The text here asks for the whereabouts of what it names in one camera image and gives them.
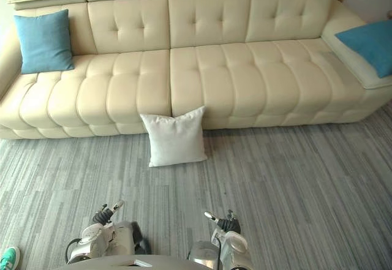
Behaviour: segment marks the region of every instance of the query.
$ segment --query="blue pillow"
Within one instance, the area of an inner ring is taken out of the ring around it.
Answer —
[[[392,75],[392,20],[353,28],[336,37],[367,60],[380,78]]]
[[[74,69],[68,10],[14,19],[22,53],[22,74]]]

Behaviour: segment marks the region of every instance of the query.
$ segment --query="white pillow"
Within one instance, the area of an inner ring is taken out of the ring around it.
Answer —
[[[165,166],[207,159],[204,153],[202,118],[205,107],[176,118],[141,114],[151,147],[149,166]]]

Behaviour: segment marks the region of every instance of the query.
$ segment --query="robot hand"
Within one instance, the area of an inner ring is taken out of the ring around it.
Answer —
[[[227,219],[220,219],[212,215],[210,212],[204,212],[204,215],[217,223],[225,232],[234,231],[241,234],[241,226],[232,210],[228,210]]]

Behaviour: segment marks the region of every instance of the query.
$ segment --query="backrest cushion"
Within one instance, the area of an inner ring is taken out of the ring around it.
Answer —
[[[332,0],[168,0],[171,47],[320,37]]]
[[[88,3],[98,53],[169,49],[167,0]]]
[[[251,0],[247,42],[320,37],[332,0]]]
[[[73,55],[169,49],[167,0],[113,0],[25,9],[35,17],[69,10]]]
[[[97,48],[92,37],[87,3],[51,6],[36,9],[24,9],[15,12],[16,15],[36,17],[68,9],[71,51],[73,55],[96,54]]]
[[[250,0],[169,0],[171,47],[244,42]]]

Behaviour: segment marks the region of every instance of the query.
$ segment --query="tufted leather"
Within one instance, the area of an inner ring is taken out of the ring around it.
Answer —
[[[75,56],[75,70],[19,75],[0,101],[0,137],[144,132],[139,113],[170,116],[168,50]]]
[[[206,129],[351,122],[388,91],[367,91],[322,39],[175,48],[173,116],[206,106]]]
[[[26,9],[22,16],[69,10],[72,53],[169,49],[167,0],[114,0]]]
[[[34,17],[54,13],[60,10],[68,9],[69,31],[71,39],[72,54],[96,54],[97,48],[88,15],[88,4],[69,4],[63,6],[51,6],[36,9],[25,9],[15,12],[16,15]]]
[[[169,49],[167,0],[90,2],[88,10],[98,53]]]
[[[331,0],[169,0],[171,47],[320,37]]]

